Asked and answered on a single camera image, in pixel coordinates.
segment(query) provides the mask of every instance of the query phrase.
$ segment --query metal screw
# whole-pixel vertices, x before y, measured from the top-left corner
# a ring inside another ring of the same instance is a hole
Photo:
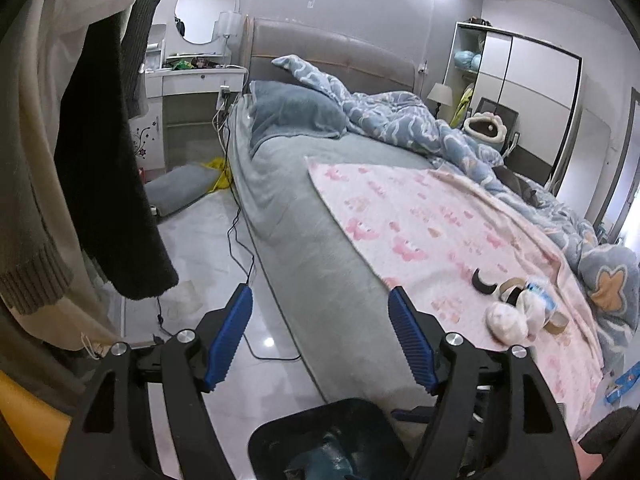
[[[196,333],[193,330],[180,330],[177,337],[181,343],[190,343],[196,339]]]
[[[451,332],[450,334],[447,334],[444,339],[451,346],[460,346],[465,341],[465,338],[463,338],[460,334],[456,332]]]
[[[111,347],[111,353],[113,355],[122,355],[127,351],[127,344],[126,343],[116,343],[115,345],[113,345]]]
[[[527,349],[524,346],[516,345],[511,349],[511,353],[518,359],[524,359],[527,356]]]

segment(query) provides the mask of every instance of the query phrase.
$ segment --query vanity table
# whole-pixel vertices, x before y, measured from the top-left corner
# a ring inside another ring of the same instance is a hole
[[[223,86],[228,86],[231,93],[241,92],[245,78],[244,68],[157,70],[145,75],[148,113],[129,121],[145,181],[186,162],[219,155],[207,149],[218,144],[211,124],[218,93]],[[189,153],[181,141],[191,137],[194,140]],[[204,146],[199,153],[198,146]]]

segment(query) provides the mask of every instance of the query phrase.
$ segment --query gray bed sheet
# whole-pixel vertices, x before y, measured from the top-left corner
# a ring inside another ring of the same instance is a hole
[[[302,357],[329,401],[362,397],[388,415],[432,405],[417,386],[386,310],[388,291],[355,251],[314,189],[319,162],[427,169],[423,156],[362,136],[275,137],[250,157],[251,97],[229,119],[229,160],[264,271]],[[424,427],[394,423],[409,451]]]

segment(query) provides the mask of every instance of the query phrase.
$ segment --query gray sweater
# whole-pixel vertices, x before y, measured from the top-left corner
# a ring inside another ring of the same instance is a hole
[[[0,297],[21,314],[56,303],[72,279],[40,215],[20,140],[24,5],[0,41]]]

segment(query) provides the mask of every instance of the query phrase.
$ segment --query black bin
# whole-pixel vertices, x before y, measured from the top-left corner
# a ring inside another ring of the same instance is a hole
[[[398,480],[409,464],[409,455],[382,410],[368,400],[345,399],[255,430],[248,452],[256,480],[288,480],[285,471],[292,461],[318,450],[327,435],[344,452],[356,478]]]

